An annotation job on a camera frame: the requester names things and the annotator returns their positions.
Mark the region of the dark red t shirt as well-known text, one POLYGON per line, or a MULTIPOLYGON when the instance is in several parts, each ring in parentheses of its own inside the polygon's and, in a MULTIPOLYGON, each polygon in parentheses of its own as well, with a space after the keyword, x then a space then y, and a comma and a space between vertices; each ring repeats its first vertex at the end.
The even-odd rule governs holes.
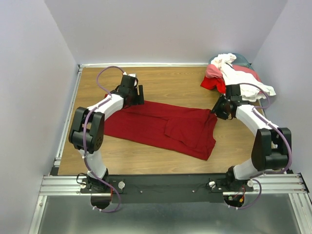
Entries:
POLYGON ((114 113, 105 121, 104 134, 207 160, 216 122, 209 109, 146 101, 114 113))

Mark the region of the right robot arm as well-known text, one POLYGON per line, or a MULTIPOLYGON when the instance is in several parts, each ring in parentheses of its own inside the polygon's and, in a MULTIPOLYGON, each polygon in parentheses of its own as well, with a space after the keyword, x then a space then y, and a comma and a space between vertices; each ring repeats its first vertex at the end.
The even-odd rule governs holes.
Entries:
POLYGON ((240 120, 254 135, 250 159, 232 166, 222 180, 223 186, 235 191, 248 180, 265 174, 282 174, 292 163, 292 134, 266 119, 257 106, 241 101, 238 97, 221 95, 212 109, 217 118, 229 116, 240 120))

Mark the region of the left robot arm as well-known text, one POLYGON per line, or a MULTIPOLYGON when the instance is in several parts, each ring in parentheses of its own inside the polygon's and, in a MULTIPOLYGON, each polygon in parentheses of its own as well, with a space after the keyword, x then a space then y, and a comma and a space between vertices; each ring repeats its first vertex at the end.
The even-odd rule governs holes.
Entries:
POLYGON ((69 133, 69 142, 79 151, 92 177, 91 186, 98 192, 108 187, 105 178, 107 167, 102 161, 101 146, 104 140, 105 121, 114 113, 133 105, 144 104, 143 86, 126 88, 119 85, 103 100, 90 107, 78 107, 69 133))

